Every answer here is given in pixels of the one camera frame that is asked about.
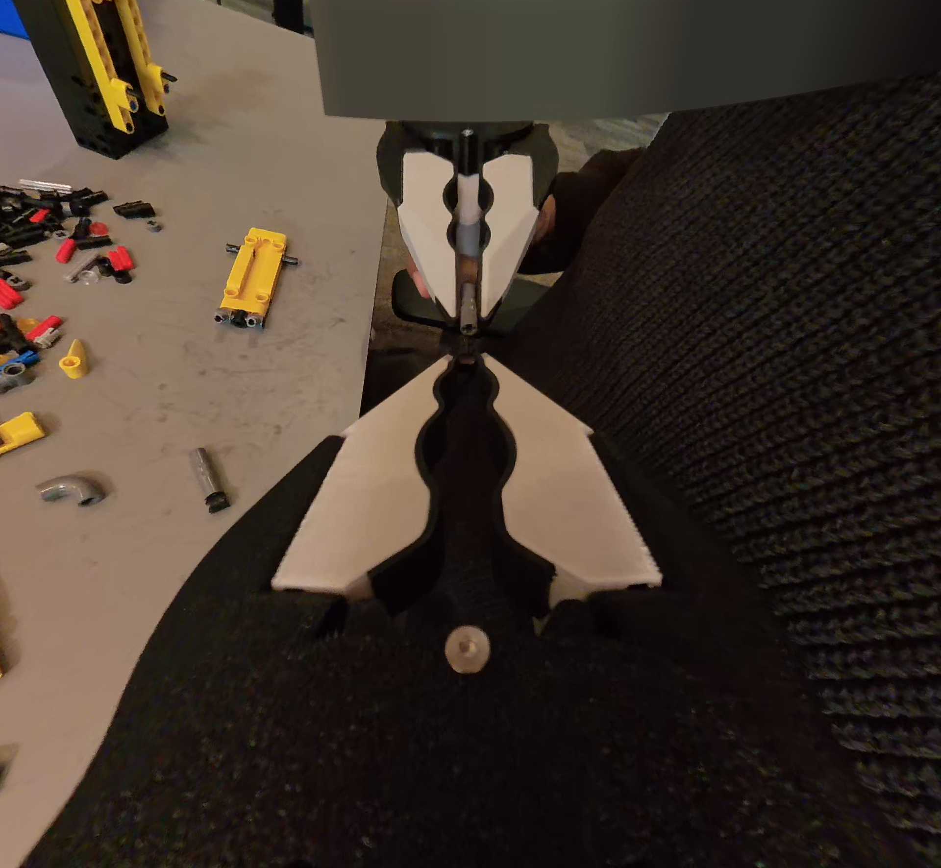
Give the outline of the pile of black red pins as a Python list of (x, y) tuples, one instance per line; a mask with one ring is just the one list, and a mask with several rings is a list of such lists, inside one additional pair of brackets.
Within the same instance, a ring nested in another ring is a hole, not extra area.
[(1, 192), (1, 307), (20, 306), (30, 283), (14, 272), (34, 260), (34, 250), (50, 244), (53, 265), (63, 269), (70, 284), (109, 278), (121, 285), (135, 279), (136, 264), (129, 249), (118, 244), (97, 210), (110, 202), (107, 192), (71, 189), (31, 182), (2, 186)]

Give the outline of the grey elbow pipe piece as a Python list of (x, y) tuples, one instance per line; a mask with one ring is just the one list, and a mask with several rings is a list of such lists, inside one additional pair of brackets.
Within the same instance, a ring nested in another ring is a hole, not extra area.
[(43, 502), (71, 500), (80, 508), (96, 505), (107, 497), (99, 482), (78, 474), (54, 477), (38, 484), (36, 489)]

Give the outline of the black yellow brick assembly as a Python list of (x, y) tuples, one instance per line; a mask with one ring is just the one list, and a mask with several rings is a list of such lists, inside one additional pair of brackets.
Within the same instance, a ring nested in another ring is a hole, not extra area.
[(11, 0), (76, 143), (120, 159), (165, 133), (175, 78), (138, 0)]

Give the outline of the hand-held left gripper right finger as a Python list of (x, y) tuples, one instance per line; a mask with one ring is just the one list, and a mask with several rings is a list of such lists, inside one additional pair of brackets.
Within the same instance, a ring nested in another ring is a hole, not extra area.
[(488, 410), (507, 448), (496, 498), (496, 574), (525, 609), (658, 589), (663, 574), (599, 458), (592, 428), (483, 356)]

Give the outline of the yellow block with grey pins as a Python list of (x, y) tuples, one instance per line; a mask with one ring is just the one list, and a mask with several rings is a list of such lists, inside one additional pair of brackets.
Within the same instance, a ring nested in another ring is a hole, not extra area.
[(288, 254), (286, 234), (253, 227), (241, 244), (228, 243), (233, 257), (214, 322), (239, 329), (262, 330), (271, 309), (278, 278), (285, 266), (299, 264)]

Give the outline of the person's right hand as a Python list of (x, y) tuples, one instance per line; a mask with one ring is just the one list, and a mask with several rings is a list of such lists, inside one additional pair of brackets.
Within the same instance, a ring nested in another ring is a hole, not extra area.
[[(547, 196), (542, 205), (538, 219), (535, 223), (535, 230), (531, 239), (530, 247), (537, 246), (553, 229), (556, 217), (556, 200), (553, 194)], [(425, 299), (430, 299), (431, 294), (421, 276), (416, 262), (409, 254), (406, 259), (406, 273), (410, 277), (418, 294)]]

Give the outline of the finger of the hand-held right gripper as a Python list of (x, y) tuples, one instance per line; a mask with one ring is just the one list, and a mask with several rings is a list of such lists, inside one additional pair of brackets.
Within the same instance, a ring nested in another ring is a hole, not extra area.
[(481, 254), (478, 310), (488, 319), (504, 298), (535, 232), (534, 162), (506, 154), (484, 164), (478, 193), (489, 201), (484, 224), (489, 231)]
[(407, 271), (420, 296), (434, 300), (454, 321), (459, 311), (456, 261), (448, 231), (456, 200), (446, 201), (448, 188), (456, 189), (451, 161), (427, 151), (404, 155), (399, 228), (408, 251)]

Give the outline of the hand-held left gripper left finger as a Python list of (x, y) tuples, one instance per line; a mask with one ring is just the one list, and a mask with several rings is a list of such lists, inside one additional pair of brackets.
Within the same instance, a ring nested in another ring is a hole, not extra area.
[(441, 573), (432, 469), (444, 417), (441, 357), (351, 424), (271, 580), (274, 592), (375, 599), (396, 615)]

